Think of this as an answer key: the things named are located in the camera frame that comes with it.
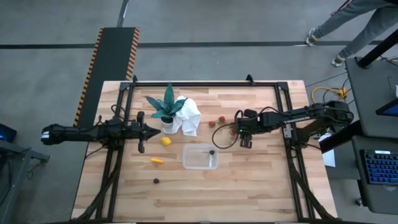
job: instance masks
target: wooden tabletop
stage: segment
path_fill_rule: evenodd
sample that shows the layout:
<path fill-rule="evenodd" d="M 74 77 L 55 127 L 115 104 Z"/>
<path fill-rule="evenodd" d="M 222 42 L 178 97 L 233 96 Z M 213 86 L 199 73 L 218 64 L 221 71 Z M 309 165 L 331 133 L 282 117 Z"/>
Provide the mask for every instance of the wooden tabletop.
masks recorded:
<path fill-rule="evenodd" d="M 303 81 L 287 81 L 293 108 L 308 105 Z M 113 115 L 120 82 L 104 82 L 97 115 L 103 120 Z M 163 99 L 165 87 L 134 88 L 130 118 L 145 112 L 145 122 L 161 128 L 159 119 L 151 118 L 155 109 L 145 96 Z M 274 89 L 270 87 L 175 87 L 175 97 L 183 95 L 195 100 L 202 113 L 197 137 L 167 135 L 172 144 L 163 146 L 160 133 L 144 143 L 145 154 L 137 150 L 137 140 L 128 140 L 114 211 L 114 222 L 272 222 L 295 221 L 296 213 L 290 184 L 285 147 L 280 129 L 253 136 L 252 149 L 236 144 L 219 151 L 219 167 L 215 170 L 191 170 L 182 165 L 186 144 L 211 144 L 215 129 L 208 126 L 223 115 L 233 120 L 237 110 L 261 110 L 277 107 Z M 231 142 L 228 128 L 216 135 L 216 142 Z M 88 152 L 99 148 L 90 143 Z M 150 161 L 156 157 L 163 164 Z M 303 150 L 308 181 L 312 192 L 328 212 L 336 216 L 335 204 L 323 165 L 322 154 L 311 147 Z M 92 154 L 84 163 L 72 217 L 79 216 L 91 203 L 101 185 L 106 149 Z M 153 179 L 160 180 L 154 184 Z M 300 193 L 305 210 L 303 194 Z M 106 198 L 104 215 L 108 211 Z"/>

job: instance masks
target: gray pants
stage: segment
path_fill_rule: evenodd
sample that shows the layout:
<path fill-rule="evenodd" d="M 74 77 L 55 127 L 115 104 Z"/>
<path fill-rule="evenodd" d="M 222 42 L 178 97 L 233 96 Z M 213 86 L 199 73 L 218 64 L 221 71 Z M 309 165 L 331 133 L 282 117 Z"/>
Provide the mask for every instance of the gray pants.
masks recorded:
<path fill-rule="evenodd" d="M 339 53 L 343 58 L 347 58 L 398 22 L 398 5 L 383 0 L 353 0 L 317 27 L 313 35 L 321 38 L 355 17 L 375 9 L 376 11 L 362 32 Z"/>

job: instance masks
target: concrete floor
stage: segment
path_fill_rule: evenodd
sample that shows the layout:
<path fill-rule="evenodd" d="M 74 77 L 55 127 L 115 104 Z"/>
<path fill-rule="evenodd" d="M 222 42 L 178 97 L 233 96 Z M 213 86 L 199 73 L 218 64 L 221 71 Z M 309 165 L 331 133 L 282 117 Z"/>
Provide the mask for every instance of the concrete floor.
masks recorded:
<path fill-rule="evenodd" d="M 140 42 L 301 41 L 344 0 L 131 0 L 125 27 L 141 27 Z M 0 0 L 0 44 L 93 43 L 100 27 L 114 27 L 122 0 Z M 371 14 L 345 24 L 325 40 L 351 40 Z M 377 39 L 383 39 L 395 26 Z M 344 72 L 331 59 L 343 46 L 139 49 L 140 80 L 304 80 L 306 85 Z M 368 46 L 357 55 L 364 55 Z M 45 147 L 40 131 L 51 123 L 72 125 L 91 49 L 0 50 L 0 123 L 18 130 L 17 142 L 49 153 L 50 162 L 26 180 L 13 223 L 70 218 L 86 144 Z M 394 47 L 385 56 L 398 55 Z M 340 87 L 341 75 L 312 85 Z M 322 94 L 316 95 L 322 100 Z M 356 113 L 355 103 L 350 108 Z M 397 216 L 371 213 L 353 200 L 356 182 L 330 179 L 339 217 L 396 223 Z"/>

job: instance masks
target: sneaker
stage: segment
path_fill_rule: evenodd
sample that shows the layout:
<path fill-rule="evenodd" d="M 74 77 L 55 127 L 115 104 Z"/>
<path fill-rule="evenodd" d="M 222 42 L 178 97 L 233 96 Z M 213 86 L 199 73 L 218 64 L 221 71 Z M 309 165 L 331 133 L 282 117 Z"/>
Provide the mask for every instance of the sneaker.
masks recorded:
<path fill-rule="evenodd" d="M 318 38 L 316 38 L 315 35 L 313 34 L 314 31 L 316 31 L 316 29 L 317 29 L 316 27 L 311 28 L 310 31 L 308 32 L 307 38 L 305 39 L 305 43 L 310 47 L 312 47 L 315 41 L 318 40 Z"/>
<path fill-rule="evenodd" d="M 346 59 L 340 55 L 337 55 L 332 61 L 331 64 L 335 67 L 340 67 Z"/>

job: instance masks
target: clear plastic container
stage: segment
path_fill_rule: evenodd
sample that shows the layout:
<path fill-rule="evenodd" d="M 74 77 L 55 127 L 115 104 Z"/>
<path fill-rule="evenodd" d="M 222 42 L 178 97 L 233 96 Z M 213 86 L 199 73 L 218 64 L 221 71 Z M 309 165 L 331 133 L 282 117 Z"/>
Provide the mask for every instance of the clear plastic container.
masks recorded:
<path fill-rule="evenodd" d="M 218 148 L 212 144 L 186 144 L 182 165 L 186 169 L 217 169 Z"/>

